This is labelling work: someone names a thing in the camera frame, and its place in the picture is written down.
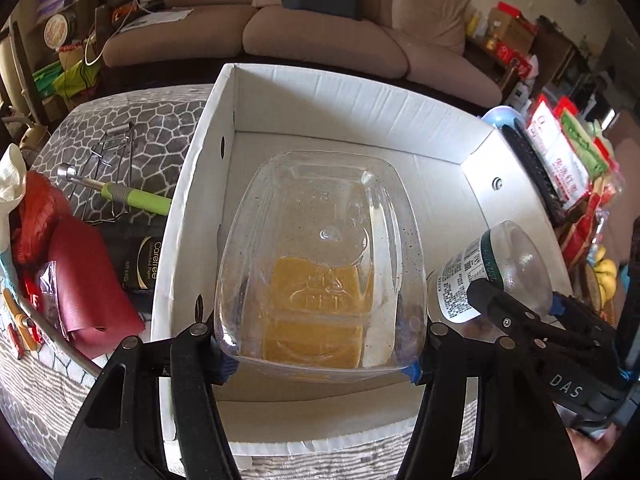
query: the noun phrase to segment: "gray patterned tablecloth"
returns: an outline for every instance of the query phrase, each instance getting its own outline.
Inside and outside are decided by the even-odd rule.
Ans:
[[[98,99],[73,110],[52,135],[33,169],[60,185],[66,194],[72,185],[56,178],[61,162],[81,166],[103,132],[112,126],[134,123],[130,184],[139,189],[172,197],[212,85],[179,86],[128,92]],[[85,173],[92,170],[89,164]],[[101,178],[110,177],[109,168]],[[97,193],[76,188],[71,197],[77,215],[108,217],[111,205]],[[161,219],[136,211],[126,217],[130,224],[149,226]],[[96,362],[102,366],[102,356]],[[50,476],[69,428],[94,378],[63,353],[44,345],[20,362],[13,359],[4,333],[0,334],[0,410],[26,449]],[[475,402],[467,406],[456,471],[470,457],[475,421]],[[244,478],[385,479],[398,471],[410,434],[342,450],[340,452],[289,457],[254,457]],[[176,472],[180,464],[174,464]]]

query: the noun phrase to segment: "red gift box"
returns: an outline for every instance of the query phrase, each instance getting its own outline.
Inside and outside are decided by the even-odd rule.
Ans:
[[[531,65],[529,61],[524,59],[521,54],[512,48],[508,47],[505,43],[499,41],[498,47],[495,49],[495,55],[503,60],[507,65],[514,63],[514,59],[517,60],[516,69],[518,70],[518,76],[520,79],[526,79],[531,72]]]

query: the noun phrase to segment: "green-handled tool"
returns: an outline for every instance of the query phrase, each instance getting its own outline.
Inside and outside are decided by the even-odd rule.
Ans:
[[[140,189],[124,186],[115,182],[100,182],[85,176],[78,176],[76,167],[71,164],[60,164],[58,166],[58,176],[68,182],[80,184],[100,191],[100,194],[107,200],[127,204],[131,207],[167,216],[171,207],[171,199],[154,195]]]

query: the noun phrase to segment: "person's hand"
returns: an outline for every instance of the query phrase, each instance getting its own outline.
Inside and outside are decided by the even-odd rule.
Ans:
[[[609,452],[618,436],[618,429],[611,424],[598,440],[592,440],[578,431],[568,428],[571,444],[578,458],[582,478],[585,478]]]

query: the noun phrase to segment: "white cloth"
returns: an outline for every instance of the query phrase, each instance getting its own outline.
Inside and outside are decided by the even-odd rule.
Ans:
[[[0,160],[0,253],[11,245],[9,213],[24,197],[27,189],[27,166],[20,149],[10,144]]]

